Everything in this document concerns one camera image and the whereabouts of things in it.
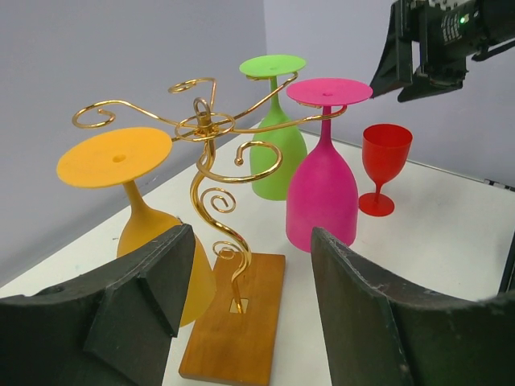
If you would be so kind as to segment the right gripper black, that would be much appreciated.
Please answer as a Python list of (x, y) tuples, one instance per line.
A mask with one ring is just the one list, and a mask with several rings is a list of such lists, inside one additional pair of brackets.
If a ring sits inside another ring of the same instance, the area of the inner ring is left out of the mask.
[(470, 47), (471, 3), (432, 6), (396, 1), (385, 46), (370, 82), (373, 96), (402, 88), (398, 102), (435, 97), (463, 87)]

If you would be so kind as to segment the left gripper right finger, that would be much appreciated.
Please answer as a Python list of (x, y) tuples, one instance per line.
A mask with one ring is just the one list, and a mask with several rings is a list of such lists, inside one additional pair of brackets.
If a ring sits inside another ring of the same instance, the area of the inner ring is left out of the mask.
[(478, 302), (441, 294), (323, 228), (311, 262), (334, 385), (513, 384), (513, 291)]

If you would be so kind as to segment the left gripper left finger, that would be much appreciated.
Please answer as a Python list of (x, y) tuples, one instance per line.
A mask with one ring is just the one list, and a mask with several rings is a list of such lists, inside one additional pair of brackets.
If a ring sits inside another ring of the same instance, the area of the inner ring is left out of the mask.
[(196, 246), (182, 224), (32, 296), (1, 300), (4, 385), (160, 385)]

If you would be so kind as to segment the red wine glass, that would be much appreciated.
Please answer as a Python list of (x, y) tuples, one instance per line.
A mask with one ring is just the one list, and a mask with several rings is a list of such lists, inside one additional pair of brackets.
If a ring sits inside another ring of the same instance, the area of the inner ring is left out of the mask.
[(375, 124), (363, 132), (362, 162), (375, 184), (374, 192), (359, 198), (359, 208), (365, 214), (382, 217), (393, 213), (394, 202), (381, 189), (402, 171), (412, 141), (413, 134), (396, 124)]

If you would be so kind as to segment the magenta wine glass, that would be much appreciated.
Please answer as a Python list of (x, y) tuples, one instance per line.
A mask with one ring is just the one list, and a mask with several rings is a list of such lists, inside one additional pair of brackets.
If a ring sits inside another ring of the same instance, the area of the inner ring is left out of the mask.
[[(304, 105), (346, 108), (368, 100), (373, 90), (358, 80), (315, 78), (287, 88), (287, 96)], [(354, 174), (332, 143), (332, 120), (322, 120), (320, 138), (297, 168), (286, 198), (286, 235), (298, 249), (311, 251), (311, 231), (328, 230), (350, 245), (356, 239), (358, 189)]]

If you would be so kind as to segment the green wine glass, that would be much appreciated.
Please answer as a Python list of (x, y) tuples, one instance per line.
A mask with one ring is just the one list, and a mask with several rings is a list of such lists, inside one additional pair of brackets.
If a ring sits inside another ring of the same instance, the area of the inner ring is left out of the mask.
[[(278, 87), (278, 76), (297, 72), (305, 65), (306, 60), (296, 55), (262, 55), (246, 60), (239, 70), (247, 76), (268, 78), (270, 89), (275, 90)], [(285, 200), (291, 178), (307, 156), (306, 143), (299, 128), (291, 125), (256, 133), (253, 139), (274, 144), (282, 153), (282, 164), (273, 174), (252, 182), (254, 193), (263, 199)], [(255, 146), (250, 149), (250, 170), (253, 175), (268, 169), (275, 160), (274, 152), (268, 148)]]

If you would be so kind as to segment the orange wine glass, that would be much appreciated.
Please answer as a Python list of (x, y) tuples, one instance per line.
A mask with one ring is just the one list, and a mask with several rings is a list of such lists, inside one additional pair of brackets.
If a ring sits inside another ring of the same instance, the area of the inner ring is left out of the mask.
[(147, 205), (135, 182), (161, 165), (171, 150), (168, 133), (150, 127), (130, 127), (87, 139), (58, 161), (58, 177), (72, 187), (123, 186), (131, 213), (118, 241), (117, 257), (135, 251), (181, 224), (177, 217)]

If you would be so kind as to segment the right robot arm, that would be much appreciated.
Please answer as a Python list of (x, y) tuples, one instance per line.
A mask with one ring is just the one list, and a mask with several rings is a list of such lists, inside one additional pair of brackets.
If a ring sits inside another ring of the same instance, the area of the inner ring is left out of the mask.
[(373, 96), (398, 90), (398, 101), (407, 102), (460, 90), (468, 60), (483, 62), (513, 46), (512, 1), (396, 1)]

